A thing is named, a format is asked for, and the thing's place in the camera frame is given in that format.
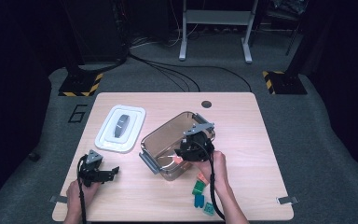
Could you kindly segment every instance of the transparent plastic box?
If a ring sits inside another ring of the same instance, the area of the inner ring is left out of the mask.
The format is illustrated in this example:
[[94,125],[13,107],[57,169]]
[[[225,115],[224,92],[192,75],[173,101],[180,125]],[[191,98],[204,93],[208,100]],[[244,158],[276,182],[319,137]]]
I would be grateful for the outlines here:
[[[191,167],[190,162],[178,159],[174,150],[180,148],[184,132],[202,123],[208,121],[199,114],[188,111],[179,114],[142,140],[139,156],[155,175],[160,173],[166,180],[173,181]],[[204,132],[214,140],[213,128]]]

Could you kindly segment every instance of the human hand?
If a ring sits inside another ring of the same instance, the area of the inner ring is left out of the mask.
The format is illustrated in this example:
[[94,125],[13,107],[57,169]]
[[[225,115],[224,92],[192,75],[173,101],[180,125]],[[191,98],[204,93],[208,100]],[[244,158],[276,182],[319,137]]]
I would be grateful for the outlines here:
[[[91,186],[86,187],[82,184],[82,190],[84,193],[84,203],[85,206],[88,207],[92,199],[94,198],[95,193],[97,192],[98,187],[101,186],[102,183],[96,182],[91,183]],[[77,183],[77,180],[72,181],[69,185],[68,190],[66,191],[66,196],[68,197],[67,207],[68,211],[66,214],[65,221],[63,223],[79,223],[81,220],[81,203],[80,203],[80,189]]]
[[[214,170],[214,188],[217,193],[221,190],[227,190],[229,187],[227,166],[226,166],[226,155],[221,151],[215,150],[211,155],[213,157],[213,170]],[[193,161],[193,165],[197,166],[204,177],[211,182],[212,168],[209,161]]]

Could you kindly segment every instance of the hazard tape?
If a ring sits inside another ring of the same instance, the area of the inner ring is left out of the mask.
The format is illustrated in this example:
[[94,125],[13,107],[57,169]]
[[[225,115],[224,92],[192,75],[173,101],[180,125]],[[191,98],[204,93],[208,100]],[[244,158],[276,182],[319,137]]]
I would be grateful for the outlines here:
[[61,91],[59,92],[59,96],[92,96],[97,91],[102,78],[103,78],[103,74],[98,75],[95,78],[95,81],[90,87],[89,91],[81,91],[81,92]]
[[264,80],[266,81],[267,84],[267,89],[269,91],[270,94],[275,94],[275,90],[274,87],[272,85],[271,79],[269,78],[269,74],[274,73],[274,74],[284,74],[284,72],[279,72],[279,71],[275,71],[275,72],[271,72],[271,71],[263,71],[263,77]]

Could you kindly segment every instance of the black cable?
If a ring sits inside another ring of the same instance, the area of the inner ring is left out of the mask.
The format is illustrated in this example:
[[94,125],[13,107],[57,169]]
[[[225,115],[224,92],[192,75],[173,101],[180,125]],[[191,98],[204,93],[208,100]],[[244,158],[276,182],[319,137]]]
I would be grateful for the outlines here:
[[184,68],[192,68],[192,67],[195,67],[195,68],[215,68],[215,69],[221,69],[221,70],[224,70],[226,72],[229,72],[230,74],[236,76],[236,77],[239,77],[242,81],[244,81],[246,83],[246,85],[248,86],[249,88],[249,92],[252,92],[252,87],[251,85],[249,84],[248,81],[246,81],[245,78],[241,77],[240,75],[234,73],[233,71],[230,71],[224,67],[218,67],[218,66],[212,66],[212,65],[177,65],[177,64],[169,64],[169,63],[158,63],[158,62],[153,62],[153,61],[149,61],[147,59],[140,59],[136,56],[134,56],[133,54],[130,54],[129,53],[129,56],[132,57],[132,58],[137,58],[137,60],[143,60],[144,62],[148,62],[148,63],[156,63],[156,64],[161,64],[161,65],[165,65],[165,66],[171,66],[171,67],[184,67]]
[[[198,142],[193,142],[200,148],[202,148],[207,155],[209,155],[208,151]],[[214,168],[213,168],[213,152],[209,155],[208,161],[211,164],[211,177],[210,177],[210,192],[211,192],[211,200],[214,211],[216,211],[217,215],[219,215],[223,220],[226,220],[225,215],[220,211],[219,207],[216,203],[216,198],[214,197]]]
[[81,216],[82,216],[82,220],[83,220],[83,224],[87,223],[87,218],[86,218],[86,204],[84,202],[84,193],[83,193],[83,188],[82,188],[82,183],[80,181],[80,176],[79,176],[79,170],[80,170],[80,163],[87,158],[87,155],[83,156],[82,158],[80,158],[79,163],[77,164],[77,171],[76,171],[76,175],[77,175],[77,184],[79,186],[79,198],[80,198],[80,205],[81,205]]
[[167,68],[167,67],[163,67],[163,66],[159,66],[159,65],[156,65],[156,64],[152,64],[153,62],[150,62],[150,61],[145,60],[145,59],[141,59],[141,58],[139,58],[139,57],[137,57],[137,56],[135,56],[135,55],[133,55],[133,54],[131,54],[131,53],[129,53],[129,57],[131,57],[131,58],[133,58],[134,60],[137,60],[137,61],[139,61],[139,62],[146,63],[147,65],[150,65],[150,66],[152,66],[152,67],[156,66],[156,67],[158,67],[158,68],[165,69],[165,70],[167,70],[167,71],[176,73],[176,74],[178,74],[178,75],[180,75],[180,76],[182,76],[182,77],[186,77],[186,78],[188,78],[191,82],[193,82],[194,85],[196,85],[197,90],[200,91],[200,86],[199,86],[199,84],[197,84],[197,82],[194,81],[191,77],[188,77],[188,76],[186,76],[186,75],[183,74],[183,73],[180,73],[180,72],[178,72],[178,71],[172,70],[172,69]]
[[[172,81],[174,84],[176,84],[176,86],[178,86],[182,91],[186,92],[175,80],[173,80],[170,76],[168,76],[166,74],[166,72],[164,72],[163,70],[161,70],[161,68],[159,68],[158,66],[155,66],[153,64],[149,64],[151,67],[156,68],[162,75],[164,75],[165,77],[167,77],[170,81]],[[177,77],[179,79],[181,79],[183,81],[183,83],[185,83],[185,85],[187,86],[187,90],[190,91],[190,87],[188,86],[188,84],[179,76],[173,74],[173,73],[169,73],[170,75]]]

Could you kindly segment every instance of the green object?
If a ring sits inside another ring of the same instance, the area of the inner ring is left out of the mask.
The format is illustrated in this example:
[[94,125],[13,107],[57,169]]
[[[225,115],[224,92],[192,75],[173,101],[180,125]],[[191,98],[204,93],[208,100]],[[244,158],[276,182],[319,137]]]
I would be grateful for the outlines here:
[[214,215],[213,205],[211,203],[206,203],[203,212],[206,215],[213,216]]
[[197,180],[196,185],[193,188],[193,194],[202,194],[203,189],[205,188],[204,182]]

